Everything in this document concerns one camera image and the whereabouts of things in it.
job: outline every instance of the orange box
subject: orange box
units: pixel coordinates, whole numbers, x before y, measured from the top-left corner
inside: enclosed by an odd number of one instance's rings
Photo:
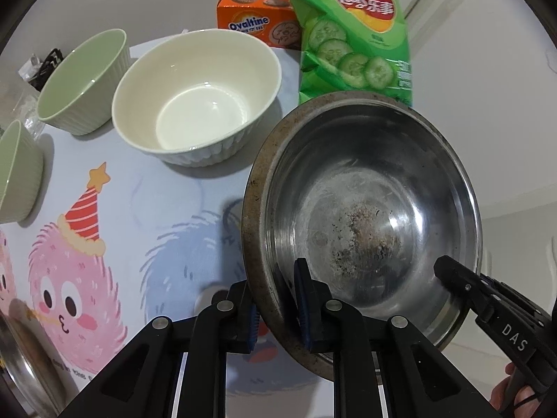
[[[219,0],[217,26],[249,33],[271,47],[300,50],[302,29],[289,0]]]

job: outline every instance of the pink furry monster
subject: pink furry monster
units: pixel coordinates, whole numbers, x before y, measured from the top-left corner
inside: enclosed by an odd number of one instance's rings
[[[52,343],[70,363],[97,374],[127,336],[110,268],[102,256],[70,245],[54,223],[37,236],[29,267],[34,312]]]
[[[0,311],[8,314],[9,304],[16,298],[16,280],[13,278],[12,260],[9,257],[8,242],[0,230]]]

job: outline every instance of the table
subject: table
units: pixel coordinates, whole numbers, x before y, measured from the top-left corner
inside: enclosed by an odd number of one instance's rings
[[[132,58],[163,39],[132,47]],[[0,269],[12,301],[58,368],[69,397],[146,322],[197,314],[245,278],[242,197],[265,137],[297,105],[299,52],[275,49],[282,86],[249,143],[231,159],[187,169],[126,145],[111,122],[82,137],[46,126],[40,195],[29,217],[0,229]],[[86,221],[84,256],[64,220]],[[8,311],[8,301],[2,301]],[[332,416],[332,383],[297,364],[260,328],[249,356],[230,355],[227,414]]]

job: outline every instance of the yellow star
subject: yellow star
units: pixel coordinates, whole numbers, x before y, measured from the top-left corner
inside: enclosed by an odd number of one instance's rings
[[[87,188],[95,187],[97,193],[100,193],[102,186],[108,181],[110,181],[110,176],[107,174],[107,162],[105,162],[100,167],[89,171],[89,182],[87,182]]]

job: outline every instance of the hand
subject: hand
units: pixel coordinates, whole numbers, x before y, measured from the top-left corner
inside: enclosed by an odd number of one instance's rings
[[[515,370],[515,365],[509,363],[505,366],[505,373],[509,376]],[[491,399],[489,403],[494,406],[495,409],[499,410],[501,405],[503,404],[503,399],[505,398],[505,390],[507,389],[507,385],[509,384],[510,377],[503,379],[491,392]],[[534,394],[534,390],[532,387],[526,386],[522,388],[515,397],[515,404],[518,404],[520,401],[527,399],[528,397]],[[537,399],[533,399],[530,402],[520,406],[518,409],[515,410],[515,418],[531,418],[533,416],[536,409],[539,407],[540,402]]]

